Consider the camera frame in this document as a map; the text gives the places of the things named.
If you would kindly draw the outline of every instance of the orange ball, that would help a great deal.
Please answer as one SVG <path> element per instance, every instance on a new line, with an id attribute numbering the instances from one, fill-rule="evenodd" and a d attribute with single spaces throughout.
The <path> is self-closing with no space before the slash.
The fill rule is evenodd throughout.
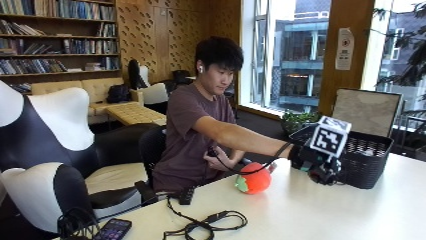
<path id="1" fill-rule="evenodd" d="M 257 162 L 252 162 L 243 169 L 241 172 L 253 172 L 263 168 Z M 271 172 L 264 168 L 256 173 L 248 175 L 239 175 L 236 187 L 239 190 L 248 194 L 263 192 L 271 185 L 272 177 Z"/>

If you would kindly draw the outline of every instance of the power cord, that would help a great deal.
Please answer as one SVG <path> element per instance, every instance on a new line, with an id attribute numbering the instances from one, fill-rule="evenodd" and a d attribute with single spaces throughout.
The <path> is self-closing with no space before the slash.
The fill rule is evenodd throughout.
<path id="1" fill-rule="evenodd" d="M 97 219 L 83 208 L 70 209 L 58 219 L 58 233 L 60 239 L 89 239 L 100 231 Z"/>
<path id="2" fill-rule="evenodd" d="M 236 173 L 236 174 L 240 174 L 240 175 L 251 175 L 251 174 L 253 174 L 253 173 L 260 172 L 260 171 L 264 170 L 265 168 L 268 168 L 269 165 L 277 160 L 277 157 L 281 155 L 281 153 L 288 149 L 288 147 L 289 147 L 291 145 L 292 145 L 292 143 L 287 142 L 287 143 L 283 145 L 283 147 L 280 148 L 280 150 L 277 151 L 277 153 L 276 153 L 276 155 L 273 156 L 273 158 L 268 161 L 268 163 L 264 164 L 264 166 L 263 166 L 260 169 L 256 169 L 256 170 L 253 170 L 253 171 L 251 171 L 251 172 L 241 172 L 241 171 L 239 171 L 239 170 L 228 167 L 227 164 L 225 164 L 225 163 L 223 162 L 223 160 L 220 159 L 219 154 L 216 153 L 215 150 L 209 150 L 209 152 L 211 152 L 211 155 L 209 155 L 209 156 L 216 157 L 217 160 L 220 161 L 220 163 L 224 165 L 224 167 L 225 167 L 231 172 L 233 172 L 233 173 Z"/>
<path id="3" fill-rule="evenodd" d="M 168 196 L 168 208 L 173 211 L 173 213 L 183 217 L 187 218 L 192 223 L 189 223 L 183 229 L 176 230 L 176 231 L 165 231 L 163 235 L 163 240 L 168 238 L 168 236 L 185 236 L 187 240 L 196 240 L 189 234 L 192 230 L 195 230 L 197 227 L 204 228 L 209 232 L 209 237 L 205 240 L 212 240 L 215 238 L 215 231 L 229 231 L 229 230 L 237 230 L 248 225 L 248 219 L 244 216 L 243 213 L 237 211 L 223 211 L 220 213 L 212 214 L 208 216 L 204 220 L 199 221 L 197 219 L 184 215 L 181 212 L 177 212 L 172 206 L 171 202 L 172 196 Z M 215 227 L 211 225 L 211 223 L 217 222 L 219 220 L 229 217 L 237 217 L 241 220 L 241 224 L 229 227 L 229 228 L 221 228 L 221 227 Z"/>

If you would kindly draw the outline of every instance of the white sign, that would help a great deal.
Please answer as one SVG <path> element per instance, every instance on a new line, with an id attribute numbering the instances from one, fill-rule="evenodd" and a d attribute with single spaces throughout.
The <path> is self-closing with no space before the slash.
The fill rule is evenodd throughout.
<path id="1" fill-rule="evenodd" d="M 350 70 L 354 43 L 354 35 L 352 34 L 349 28 L 341 28 L 338 30 L 338 46 L 336 54 L 337 70 Z"/>
<path id="2" fill-rule="evenodd" d="M 350 128 L 352 123 L 322 116 L 309 147 L 338 158 L 346 145 Z"/>

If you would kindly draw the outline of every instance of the man's right arm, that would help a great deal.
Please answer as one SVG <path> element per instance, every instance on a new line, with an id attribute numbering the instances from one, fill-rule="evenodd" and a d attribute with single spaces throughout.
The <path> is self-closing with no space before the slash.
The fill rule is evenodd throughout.
<path id="1" fill-rule="evenodd" d="M 201 117 L 193 129 L 212 138 L 219 144 L 245 152 L 275 156 L 283 145 L 287 143 L 279 139 L 267 137 L 255 131 L 227 122 L 217 121 L 211 116 Z M 288 158 L 291 147 L 280 154 Z"/>

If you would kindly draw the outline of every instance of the white table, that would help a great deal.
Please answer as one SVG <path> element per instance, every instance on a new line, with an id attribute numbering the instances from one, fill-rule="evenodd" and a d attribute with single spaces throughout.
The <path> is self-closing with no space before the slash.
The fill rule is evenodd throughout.
<path id="1" fill-rule="evenodd" d="M 237 231 L 215 232 L 215 239 L 232 240 L 417 240 L 426 239 L 426 163 L 390 154 L 374 188 L 316 184 L 285 159 L 268 190 L 241 193 L 236 176 L 196 189 L 192 204 L 172 204 L 183 214 L 203 220 L 224 210 L 240 211 L 249 224 Z M 188 221 L 161 201 L 117 218 L 133 222 L 124 239 L 163 239 L 164 231 L 179 230 Z M 232 226 L 223 220 L 221 226 Z M 195 230 L 196 239 L 205 239 Z"/>

